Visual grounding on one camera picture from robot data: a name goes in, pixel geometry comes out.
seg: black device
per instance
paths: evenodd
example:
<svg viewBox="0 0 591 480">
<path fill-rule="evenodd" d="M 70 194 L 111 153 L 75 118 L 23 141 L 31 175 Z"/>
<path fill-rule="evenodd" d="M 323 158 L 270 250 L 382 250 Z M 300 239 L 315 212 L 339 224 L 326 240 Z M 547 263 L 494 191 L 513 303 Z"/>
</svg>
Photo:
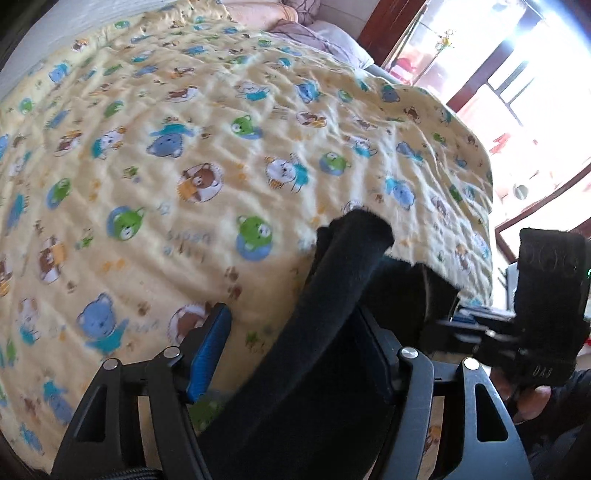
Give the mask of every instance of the black device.
<svg viewBox="0 0 591 480">
<path fill-rule="evenodd" d="M 472 355 L 520 387 L 563 385 L 589 337 L 591 242 L 571 232 L 519 236 L 515 313 L 456 305 L 449 318 L 425 326 L 421 349 Z"/>
<path fill-rule="evenodd" d="M 136 364 L 106 360 L 70 422 L 51 479 L 230 480 L 210 476 L 186 408 L 194 401 L 193 372 L 204 359 L 208 336 L 225 340 L 230 322 L 229 309 L 219 303 L 178 348 Z M 414 348 L 403 348 L 362 307 L 348 322 L 368 376 L 384 401 L 397 406 L 371 480 L 416 479 L 431 401 L 438 395 L 446 403 L 434 478 L 531 479 L 517 431 L 478 361 L 432 362 Z M 145 466 L 137 407 L 141 395 L 150 398 L 163 471 Z"/>
</svg>

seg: green bear print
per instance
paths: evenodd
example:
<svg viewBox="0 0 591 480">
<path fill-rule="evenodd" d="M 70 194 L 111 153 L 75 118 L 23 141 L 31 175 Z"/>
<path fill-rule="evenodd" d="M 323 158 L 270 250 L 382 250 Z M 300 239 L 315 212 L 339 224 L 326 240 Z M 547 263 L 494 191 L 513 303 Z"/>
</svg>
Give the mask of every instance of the green bear print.
<svg viewBox="0 0 591 480">
<path fill-rule="evenodd" d="M 144 209 L 117 207 L 107 219 L 107 234 L 117 240 L 129 240 L 138 233 L 144 219 Z"/>
</svg>

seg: finger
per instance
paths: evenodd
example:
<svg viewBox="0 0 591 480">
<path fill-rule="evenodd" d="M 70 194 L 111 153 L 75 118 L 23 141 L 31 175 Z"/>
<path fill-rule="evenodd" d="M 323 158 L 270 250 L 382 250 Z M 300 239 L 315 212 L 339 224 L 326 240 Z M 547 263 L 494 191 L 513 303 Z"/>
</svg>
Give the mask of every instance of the finger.
<svg viewBox="0 0 591 480">
<path fill-rule="evenodd" d="M 550 401 L 552 389 L 546 385 L 524 390 L 517 401 L 517 409 L 524 420 L 539 416 Z"/>
<path fill-rule="evenodd" d="M 509 400 L 515 387 L 507 380 L 503 371 L 500 368 L 492 368 L 490 379 L 497 392 L 499 392 L 501 400 L 503 402 Z"/>
</svg>

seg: yellow blanket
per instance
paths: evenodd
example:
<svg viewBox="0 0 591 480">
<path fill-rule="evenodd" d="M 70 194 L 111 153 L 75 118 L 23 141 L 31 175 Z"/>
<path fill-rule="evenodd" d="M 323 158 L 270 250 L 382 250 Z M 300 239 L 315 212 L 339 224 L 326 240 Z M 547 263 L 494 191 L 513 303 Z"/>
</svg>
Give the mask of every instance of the yellow blanket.
<svg viewBox="0 0 591 480">
<path fill-rule="evenodd" d="M 50 469 L 100 363 L 152 358 L 217 301 L 235 320 L 212 388 L 235 391 L 292 311 L 316 228 L 353 208 L 391 223 L 390 255 L 486 303 L 491 183 L 424 90 L 213 0 L 78 38 L 1 104 L 2 432 Z"/>
</svg>

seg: screw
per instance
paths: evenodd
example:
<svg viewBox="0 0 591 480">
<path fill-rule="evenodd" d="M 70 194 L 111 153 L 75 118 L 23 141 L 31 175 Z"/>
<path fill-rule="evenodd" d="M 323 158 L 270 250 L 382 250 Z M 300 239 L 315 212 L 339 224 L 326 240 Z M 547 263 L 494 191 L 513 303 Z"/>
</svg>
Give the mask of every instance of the screw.
<svg viewBox="0 0 591 480">
<path fill-rule="evenodd" d="M 418 352 L 411 346 L 406 346 L 400 350 L 400 353 L 404 358 L 413 359 L 418 357 Z"/>
<path fill-rule="evenodd" d="M 181 354 L 181 350 L 177 346 L 169 346 L 164 350 L 166 358 L 177 358 Z"/>
<path fill-rule="evenodd" d="M 468 370 L 478 370 L 480 363 L 475 358 L 468 357 L 464 359 L 464 367 Z"/>
<path fill-rule="evenodd" d="M 119 365 L 119 361 L 116 358 L 108 358 L 103 362 L 103 368 L 105 370 L 114 370 Z"/>
</svg>

